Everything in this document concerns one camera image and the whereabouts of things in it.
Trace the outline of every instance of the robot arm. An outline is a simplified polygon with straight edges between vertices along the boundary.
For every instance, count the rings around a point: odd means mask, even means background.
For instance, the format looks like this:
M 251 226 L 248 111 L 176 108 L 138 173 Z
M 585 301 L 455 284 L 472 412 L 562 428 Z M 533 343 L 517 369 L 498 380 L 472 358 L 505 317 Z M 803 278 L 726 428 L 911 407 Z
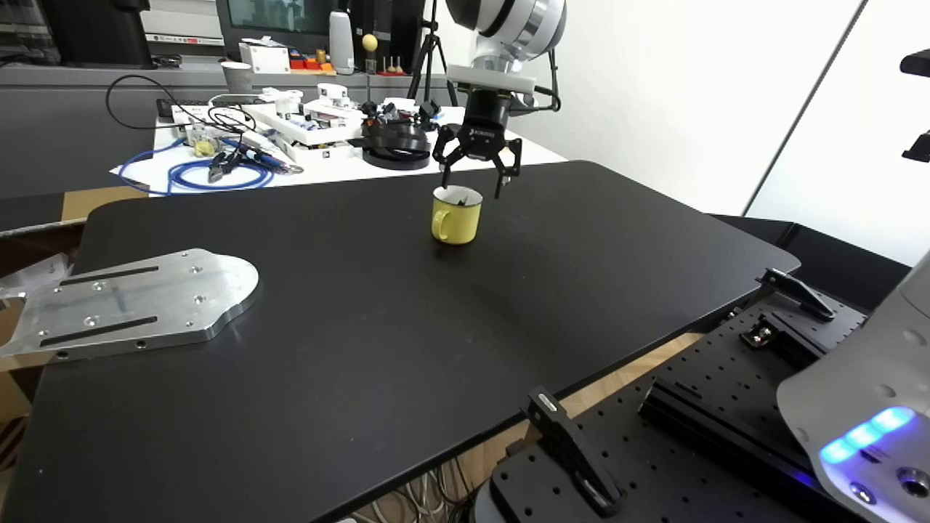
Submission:
M 505 140 L 511 112 L 562 111 L 556 46 L 566 27 L 566 0 L 447 0 L 455 19 L 481 31 L 473 66 L 450 66 L 447 79 L 468 91 L 465 121 L 444 125 L 433 149 L 447 185 L 455 162 L 465 157 L 489 160 L 498 168 L 498 194 L 503 182 L 520 173 L 520 140 Z M 517 60 L 535 60 L 551 51 L 552 86 L 511 72 Z M 516 162 L 503 166 L 500 150 L 511 150 Z

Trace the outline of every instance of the white desk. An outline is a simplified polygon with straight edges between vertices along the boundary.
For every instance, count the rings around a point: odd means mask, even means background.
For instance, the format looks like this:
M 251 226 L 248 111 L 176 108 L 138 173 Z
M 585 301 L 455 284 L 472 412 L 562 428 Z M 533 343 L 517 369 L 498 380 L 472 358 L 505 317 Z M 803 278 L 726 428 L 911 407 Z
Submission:
M 463 108 L 444 108 L 440 121 L 463 121 Z M 163 149 L 176 143 L 176 131 L 171 127 L 161 127 L 155 137 L 155 149 Z M 122 178 L 132 182 L 147 185 L 151 194 L 165 194 L 170 191 L 170 168 L 177 162 L 189 162 L 199 160 L 189 149 L 171 149 L 163 153 L 155 153 L 151 160 L 144 162 L 132 162 Z M 333 146 L 333 149 L 319 149 L 319 150 L 298 150 L 298 162 L 305 168 L 303 173 L 276 173 L 269 185 L 312 185 L 312 182 L 347 182 L 347 179 L 379 179 L 379 178 L 412 178 L 412 173 L 431 173 L 431 172 L 442 172 L 437 160 L 431 160 L 431 166 L 426 168 L 412 168 L 412 172 L 391 172 L 391 168 L 379 168 L 372 162 L 363 160 L 360 149 L 353 146 Z M 558 157 L 556 150 L 524 140 L 524 166 L 540 166 L 540 162 L 565 162 L 565 157 Z M 481 162 L 481 160 L 463 160 L 455 168 L 455 179 L 458 172 L 481 172 L 481 168 L 495 168 L 491 162 Z M 189 172 L 186 173 L 196 182 L 206 182 L 206 168 Z M 232 189 L 242 182 L 256 179 L 256 172 L 251 168 L 237 168 L 231 172 L 222 182 L 215 182 L 215 189 Z M 199 189 L 186 189 L 186 185 L 171 185 L 171 194 L 199 194 Z

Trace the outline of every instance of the yellow cup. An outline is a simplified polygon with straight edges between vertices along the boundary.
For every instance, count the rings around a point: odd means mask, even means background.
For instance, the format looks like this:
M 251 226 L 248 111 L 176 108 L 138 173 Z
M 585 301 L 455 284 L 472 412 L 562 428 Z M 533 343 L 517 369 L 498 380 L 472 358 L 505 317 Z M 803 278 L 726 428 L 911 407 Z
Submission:
M 433 239 L 442 243 L 472 243 L 482 218 L 482 194 L 468 185 L 437 185 Z

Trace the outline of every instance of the black tabletop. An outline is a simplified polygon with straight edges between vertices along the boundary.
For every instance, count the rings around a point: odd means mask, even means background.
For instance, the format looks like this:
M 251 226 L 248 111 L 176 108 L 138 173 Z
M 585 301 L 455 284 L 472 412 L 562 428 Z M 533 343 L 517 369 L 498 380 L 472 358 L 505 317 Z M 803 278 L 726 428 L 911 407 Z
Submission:
M 527 168 L 444 252 L 433 182 L 99 208 L 80 271 L 210 246 L 261 284 L 210 346 L 48 369 L 7 521 L 330 518 L 798 268 L 593 162 Z

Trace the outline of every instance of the blue light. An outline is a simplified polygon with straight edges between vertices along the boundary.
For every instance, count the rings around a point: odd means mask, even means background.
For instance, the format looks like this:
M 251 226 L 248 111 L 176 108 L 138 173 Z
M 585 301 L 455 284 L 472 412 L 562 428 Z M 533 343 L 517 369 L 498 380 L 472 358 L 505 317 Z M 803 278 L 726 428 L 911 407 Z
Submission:
M 869 420 L 869 423 L 856 428 L 856 430 L 845 436 L 845 441 L 853 441 L 856 448 L 869 448 L 869 444 L 876 444 L 885 433 L 888 433 L 885 428 L 877 428 L 877 423 Z
M 857 454 L 857 448 L 853 448 L 845 439 L 837 439 L 821 451 L 821 458 L 828 464 L 841 464 L 853 458 L 853 454 Z
M 912 410 L 891 407 L 880 416 L 876 416 L 873 423 L 877 423 L 885 433 L 896 433 L 899 428 L 911 423 L 912 416 Z

